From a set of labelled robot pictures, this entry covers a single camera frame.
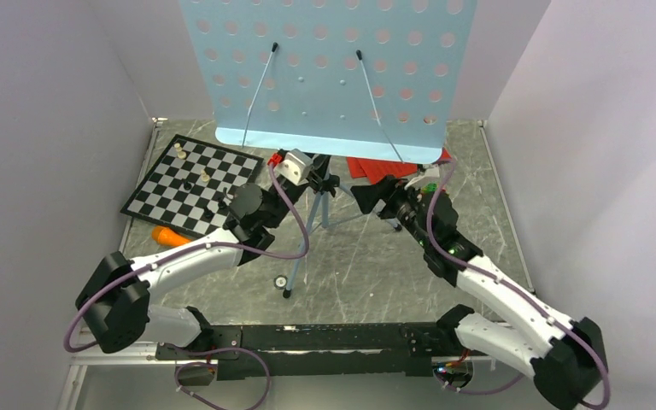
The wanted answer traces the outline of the red sheet music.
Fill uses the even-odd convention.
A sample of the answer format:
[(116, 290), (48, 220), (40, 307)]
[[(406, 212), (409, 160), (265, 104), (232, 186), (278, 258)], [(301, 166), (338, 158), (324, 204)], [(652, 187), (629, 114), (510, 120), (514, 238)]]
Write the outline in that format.
[(348, 171), (352, 179), (364, 179), (367, 185), (375, 185), (387, 176), (398, 179), (415, 177), (427, 169), (427, 165), (399, 161), (372, 160), (347, 157)]

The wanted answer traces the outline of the light blue music stand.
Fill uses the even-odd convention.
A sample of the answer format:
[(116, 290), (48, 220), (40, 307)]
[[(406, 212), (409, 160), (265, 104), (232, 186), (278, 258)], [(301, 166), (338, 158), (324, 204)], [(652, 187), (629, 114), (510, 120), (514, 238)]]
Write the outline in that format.
[(183, 1), (219, 142), (430, 165), (473, 1)]

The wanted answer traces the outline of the orange toy microphone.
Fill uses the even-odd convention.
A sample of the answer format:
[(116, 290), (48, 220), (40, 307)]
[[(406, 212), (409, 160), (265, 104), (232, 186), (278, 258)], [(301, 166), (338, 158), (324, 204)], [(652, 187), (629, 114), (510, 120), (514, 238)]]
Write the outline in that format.
[(156, 226), (151, 232), (152, 239), (159, 245), (176, 248), (190, 243), (191, 240), (166, 226)]

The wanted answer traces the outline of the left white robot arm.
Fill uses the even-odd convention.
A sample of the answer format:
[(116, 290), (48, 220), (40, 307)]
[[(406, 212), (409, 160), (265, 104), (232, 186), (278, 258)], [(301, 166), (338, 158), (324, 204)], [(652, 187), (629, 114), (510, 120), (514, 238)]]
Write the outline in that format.
[[(246, 184), (237, 190), (225, 225), (205, 237), (148, 256), (128, 260), (120, 251), (97, 265), (75, 302), (77, 313), (62, 340), (69, 353), (94, 346), (105, 354), (135, 342), (165, 343), (191, 359), (203, 357), (214, 331), (194, 307), (157, 306), (154, 299), (209, 273), (240, 267), (261, 256), (300, 260), (310, 250), (309, 228), (295, 205), (307, 189), (329, 177), (328, 155), (279, 151), (267, 171), (272, 186)], [(302, 249), (292, 254), (269, 251), (271, 233), (292, 214), (303, 236)]]

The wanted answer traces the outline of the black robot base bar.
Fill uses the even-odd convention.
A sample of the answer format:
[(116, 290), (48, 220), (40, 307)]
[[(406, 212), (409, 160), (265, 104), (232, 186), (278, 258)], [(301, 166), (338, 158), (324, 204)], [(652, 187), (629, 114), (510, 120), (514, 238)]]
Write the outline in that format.
[(219, 381), (273, 376), (400, 373), (429, 377), (464, 349), (433, 322), (215, 325), (205, 343), (181, 353), (160, 343), (160, 361), (211, 360)]

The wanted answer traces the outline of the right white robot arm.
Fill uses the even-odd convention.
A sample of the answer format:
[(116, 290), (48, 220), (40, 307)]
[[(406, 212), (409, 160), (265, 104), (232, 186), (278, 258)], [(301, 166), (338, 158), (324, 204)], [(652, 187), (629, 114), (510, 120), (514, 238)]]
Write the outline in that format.
[(443, 186), (423, 193), (389, 175), (351, 189), (362, 213), (396, 220), (421, 246), (432, 273), (505, 321), (498, 325), (469, 307), (453, 307), (437, 322), (439, 348), (451, 355), (463, 349), (487, 354), (531, 380), (558, 409), (606, 408), (611, 388), (600, 327), (550, 307), (503, 273), (460, 233), (459, 215)]

